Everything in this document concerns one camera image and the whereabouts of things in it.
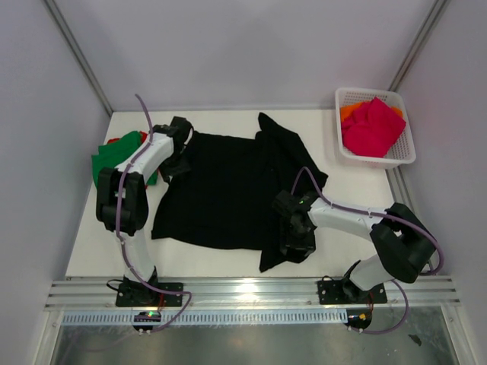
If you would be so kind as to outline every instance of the black mounting plate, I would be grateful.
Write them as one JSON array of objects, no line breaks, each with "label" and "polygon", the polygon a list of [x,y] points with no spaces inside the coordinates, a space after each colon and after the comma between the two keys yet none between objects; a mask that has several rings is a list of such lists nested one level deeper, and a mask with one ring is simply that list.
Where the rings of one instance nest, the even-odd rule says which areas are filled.
[{"label": "black mounting plate", "polygon": [[[350,300],[343,293],[342,281],[339,279],[329,279],[317,281],[318,297],[320,298],[320,304],[368,304],[369,297],[365,297],[356,303],[350,302]],[[383,284],[376,285],[371,289],[371,293],[374,298],[374,304],[387,303],[387,295]]]},{"label": "black mounting plate", "polygon": [[[121,283],[118,287],[118,293],[116,296],[115,305],[118,307],[128,306],[159,306],[161,302],[161,296],[145,287],[138,287],[136,284],[130,282],[131,286],[126,283]],[[156,283],[152,282],[151,285],[157,286],[159,289],[168,291],[182,291],[183,283]],[[163,294],[164,307],[182,307],[183,296],[182,295],[169,295]]]}]

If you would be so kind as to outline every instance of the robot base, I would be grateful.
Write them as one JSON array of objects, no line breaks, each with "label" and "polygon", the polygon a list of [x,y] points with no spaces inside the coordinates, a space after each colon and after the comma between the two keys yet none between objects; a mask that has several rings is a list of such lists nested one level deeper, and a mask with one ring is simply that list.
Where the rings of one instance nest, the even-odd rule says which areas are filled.
[{"label": "robot base", "polygon": [[[162,290],[182,291],[183,283],[159,283],[158,273],[154,269],[148,283]],[[183,305],[182,295],[160,294],[152,291],[139,283],[123,277],[123,282],[118,287],[115,305],[118,307],[128,306],[164,306],[181,307]]]}]

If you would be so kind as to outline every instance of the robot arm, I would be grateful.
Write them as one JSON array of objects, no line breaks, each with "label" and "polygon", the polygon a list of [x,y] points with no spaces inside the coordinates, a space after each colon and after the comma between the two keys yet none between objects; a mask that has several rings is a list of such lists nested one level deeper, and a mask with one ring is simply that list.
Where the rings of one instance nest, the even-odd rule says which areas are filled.
[{"label": "robot arm", "polygon": [[[148,218],[145,184],[157,169],[166,182],[171,176],[190,170],[182,153],[192,128],[190,122],[180,117],[174,117],[170,126],[155,125],[152,143],[146,140],[126,161],[114,169],[102,169],[98,176],[97,219],[104,223],[107,230],[113,232],[119,181],[127,165],[130,165],[124,182],[120,232],[131,263],[145,281],[157,280],[157,272],[148,254],[142,230]],[[147,144],[149,147],[140,154]],[[134,164],[131,164],[130,161],[138,154],[140,156]],[[130,281],[138,282],[127,268],[125,277]]]},{"label": "robot arm", "polygon": [[[362,300],[376,285],[394,278],[413,283],[433,255],[434,245],[405,224],[374,216],[374,213],[402,218],[425,230],[419,219],[400,203],[388,209],[346,206],[351,209],[334,208],[315,192],[302,198],[286,191],[279,193],[274,208],[282,216],[282,253],[288,250],[313,252],[313,231],[320,227],[335,228],[371,241],[377,250],[376,255],[356,262],[342,279],[344,295],[351,303]],[[369,215],[351,212],[353,210],[368,211]]]}]

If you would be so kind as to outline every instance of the orange cloth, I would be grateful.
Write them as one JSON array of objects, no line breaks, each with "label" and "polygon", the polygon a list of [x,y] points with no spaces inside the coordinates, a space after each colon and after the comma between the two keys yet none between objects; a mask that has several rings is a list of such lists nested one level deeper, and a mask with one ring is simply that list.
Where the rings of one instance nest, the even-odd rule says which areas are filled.
[{"label": "orange cloth", "polygon": [[[353,113],[353,111],[358,109],[360,107],[360,105],[362,105],[363,103],[364,102],[361,101],[360,103],[342,106],[340,108],[340,122],[343,122],[345,119],[350,117],[350,115]],[[395,112],[395,114],[397,114],[401,118],[403,117],[403,112],[401,111],[401,109],[398,109],[395,106],[393,106],[391,109]]]}]

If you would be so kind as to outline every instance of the white table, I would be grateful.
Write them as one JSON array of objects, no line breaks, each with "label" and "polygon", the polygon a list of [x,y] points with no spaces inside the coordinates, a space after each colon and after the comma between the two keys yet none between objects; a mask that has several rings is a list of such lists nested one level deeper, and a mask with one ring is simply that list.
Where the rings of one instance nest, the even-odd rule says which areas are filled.
[{"label": "white table", "polygon": [[[279,125],[297,132],[317,166],[329,175],[325,195],[343,202],[388,207],[393,203],[384,170],[347,167],[337,161],[334,110],[265,111]],[[186,117],[195,130],[216,135],[253,138],[259,130],[259,111],[154,112],[154,124],[169,124],[173,116]],[[132,130],[147,131],[143,113],[114,113],[105,141]],[[209,249],[172,239],[151,240],[155,212],[167,185],[159,176],[149,186],[149,217],[145,225],[148,251],[159,276],[171,277],[304,277],[343,275],[357,260],[375,254],[372,243],[327,228],[316,231],[317,250],[301,264],[282,263],[259,272],[260,252],[245,249]],[[124,265],[119,244],[95,217],[96,188],[91,184],[66,276],[122,276]]]}]

